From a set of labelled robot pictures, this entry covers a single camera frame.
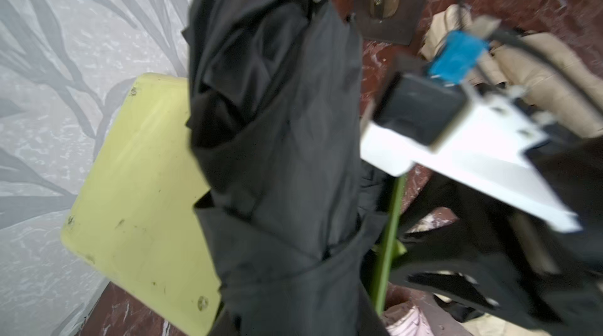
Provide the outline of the green top drawer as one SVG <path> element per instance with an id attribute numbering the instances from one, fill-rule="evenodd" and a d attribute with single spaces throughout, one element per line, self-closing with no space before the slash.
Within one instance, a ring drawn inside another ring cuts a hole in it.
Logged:
<path id="1" fill-rule="evenodd" d="M 370 298 L 375 312 L 380 316 L 386 304 L 386 292 L 392 260 L 398 255 L 397 228 L 400 212 L 406 192 L 407 174 L 398 177 L 393 186 L 388 203 L 388 220 L 383 231 L 381 242 L 376 251 L 375 268 L 370 287 Z"/>

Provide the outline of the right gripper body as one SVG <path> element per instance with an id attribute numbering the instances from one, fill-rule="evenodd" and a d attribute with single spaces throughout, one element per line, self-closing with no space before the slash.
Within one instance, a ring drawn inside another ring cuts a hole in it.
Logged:
<path id="1" fill-rule="evenodd" d="M 444 295 L 530 330 L 602 333 L 602 139 L 531 149 L 581 230 L 537 218 L 442 174 L 402 214 L 392 283 Z"/>

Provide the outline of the black umbrella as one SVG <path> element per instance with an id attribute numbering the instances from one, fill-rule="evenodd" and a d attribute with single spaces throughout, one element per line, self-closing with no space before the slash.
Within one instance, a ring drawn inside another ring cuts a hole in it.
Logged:
<path id="1" fill-rule="evenodd" d="M 185 40 L 195 205 L 237 335 L 384 335 L 361 262 L 363 40 L 331 0 L 193 0 Z"/>

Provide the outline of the green drawer cabinet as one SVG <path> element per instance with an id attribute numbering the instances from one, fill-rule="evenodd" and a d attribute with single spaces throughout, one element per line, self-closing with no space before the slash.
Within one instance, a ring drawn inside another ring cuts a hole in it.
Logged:
<path id="1" fill-rule="evenodd" d="M 186 79 L 138 77 L 61 242 L 180 331 L 205 335 L 220 282 L 193 210 L 209 187 L 188 147 L 188 117 Z"/>

